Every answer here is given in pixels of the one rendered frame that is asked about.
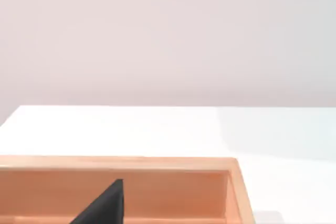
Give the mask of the shallow salmon-coloured box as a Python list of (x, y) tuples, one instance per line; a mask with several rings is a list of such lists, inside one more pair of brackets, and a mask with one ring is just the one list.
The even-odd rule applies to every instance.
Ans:
[(68, 224), (115, 180), (124, 224), (256, 224), (232, 157), (0, 155), (0, 224)]

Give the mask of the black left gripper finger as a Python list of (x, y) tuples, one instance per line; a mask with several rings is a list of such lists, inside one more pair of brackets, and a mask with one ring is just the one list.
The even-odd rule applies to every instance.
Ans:
[(123, 180), (115, 180), (69, 224), (123, 224)]

